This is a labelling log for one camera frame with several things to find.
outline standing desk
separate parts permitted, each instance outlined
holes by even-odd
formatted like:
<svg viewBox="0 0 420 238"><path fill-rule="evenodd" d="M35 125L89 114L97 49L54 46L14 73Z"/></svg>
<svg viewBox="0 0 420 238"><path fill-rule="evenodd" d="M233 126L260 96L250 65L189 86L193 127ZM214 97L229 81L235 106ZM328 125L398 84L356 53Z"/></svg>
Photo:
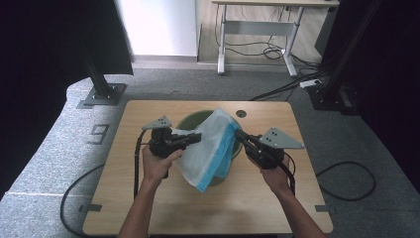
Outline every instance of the standing desk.
<svg viewBox="0 0 420 238"><path fill-rule="evenodd" d="M222 108L252 135L275 126L303 142L292 109L286 102L130 101L124 111L105 168L92 199L100 211L88 211L83 231L89 235L117 234L133 203L134 151L142 126L165 115L176 127L185 116ZM237 111L246 112L238 117ZM145 134L144 142L150 139ZM286 150L296 163L296 197L320 228L333 229L330 215L306 150ZM242 150L227 178L204 193L190 185L177 166L157 189L151 234L278 234L290 233L282 208L259 169Z"/></svg>
<svg viewBox="0 0 420 238"><path fill-rule="evenodd" d="M213 3L222 5L222 19L220 28L220 47L217 71L225 73L225 35L256 35L256 36L283 36L288 37L287 45L281 53L286 63L290 76L297 76L296 69L290 58L291 49L299 29L305 7L338 7L338 0L212 0ZM294 22L251 22L251 21L229 21L226 17L228 5L249 5L249 6L289 6L299 7Z"/></svg>

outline black stand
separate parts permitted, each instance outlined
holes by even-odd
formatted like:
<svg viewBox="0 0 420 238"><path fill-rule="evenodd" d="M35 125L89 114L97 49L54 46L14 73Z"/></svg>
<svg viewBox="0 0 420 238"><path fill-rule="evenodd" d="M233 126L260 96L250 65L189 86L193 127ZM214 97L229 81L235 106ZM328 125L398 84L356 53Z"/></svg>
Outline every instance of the black stand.
<svg viewBox="0 0 420 238"><path fill-rule="evenodd" d="M81 47L80 56L83 65L93 82L93 88L90 90L89 94L83 102L84 106L117 105L121 95L124 92L124 89L126 88L126 84L108 83L104 75L97 70L92 58L87 51L86 46L83 43L83 40L78 34L77 37Z"/></svg>
<svg viewBox="0 0 420 238"><path fill-rule="evenodd" d="M322 89L308 88L308 93L315 110L341 111L345 115L357 114L356 107L354 106L356 105L356 94L349 87L343 85L343 71L381 2L382 0L373 0L369 4L367 13L351 38L342 57L339 59L328 85Z"/></svg>

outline gray floor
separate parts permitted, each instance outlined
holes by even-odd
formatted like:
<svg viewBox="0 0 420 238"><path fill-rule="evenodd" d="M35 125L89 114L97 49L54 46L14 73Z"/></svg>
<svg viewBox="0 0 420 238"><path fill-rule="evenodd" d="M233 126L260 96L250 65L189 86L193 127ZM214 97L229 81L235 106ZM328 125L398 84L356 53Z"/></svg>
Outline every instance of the gray floor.
<svg viewBox="0 0 420 238"><path fill-rule="evenodd" d="M118 106L78 109L92 87L88 78L68 89L61 115L0 202L0 237L77 237L60 221L61 200L75 180L105 163L129 100L249 100L291 81L282 67L230 66L220 76L214 64L156 60L139 61L135 66L141 67L135 69L135 76L106 76L108 82L128 84ZM313 110L301 88L293 91L289 102L315 172L337 162L354 161L368 167L377 180L376 190L361 201L324 194L334 223L330 237L420 237L419 193L364 121L358 116ZM92 135L95 125L109 127L102 143L101 135ZM100 170L81 180L65 203L65 220L78 232L99 177ZM346 197L362 194L371 185L367 173L354 166L330 171L319 182Z"/></svg>

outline table hole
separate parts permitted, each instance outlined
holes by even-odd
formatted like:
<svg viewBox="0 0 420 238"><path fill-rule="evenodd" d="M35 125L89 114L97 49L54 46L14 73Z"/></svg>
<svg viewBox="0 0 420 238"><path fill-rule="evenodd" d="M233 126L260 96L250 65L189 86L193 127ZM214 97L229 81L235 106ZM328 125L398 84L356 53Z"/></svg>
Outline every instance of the table hole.
<svg viewBox="0 0 420 238"><path fill-rule="evenodd" d="M239 118L244 118L247 116L247 112L244 110L238 110L236 114Z"/></svg>

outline desk leg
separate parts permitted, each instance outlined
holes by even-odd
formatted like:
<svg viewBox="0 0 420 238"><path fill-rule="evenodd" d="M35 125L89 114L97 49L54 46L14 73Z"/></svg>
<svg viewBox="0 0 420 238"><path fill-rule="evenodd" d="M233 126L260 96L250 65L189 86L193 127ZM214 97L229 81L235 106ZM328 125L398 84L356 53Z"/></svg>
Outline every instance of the desk leg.
<svg viewBox="0 0 420 238"><path fill-rule="evenodd" d="M289 70L291 77L297 76L296 69L294 68L293 62L291 61L290 53L291 48L293 47L294 40L296 39L297 30L300 26L300 20L302 19L303 9L303 7L299 7L296 21L294 22L293 29L291 30L290 39L287 42L286 49L281 51L283 53L284 62L286 63L287 69Z"/></svg>
<svg viewBox="0 0 420 238"><path fill-rule="evenodd" d="M217 72L219 74L225 73L225 24L226 24L226 5L223 5L222 24L220 25L220 47L219 60L217 63Z"/></svg>

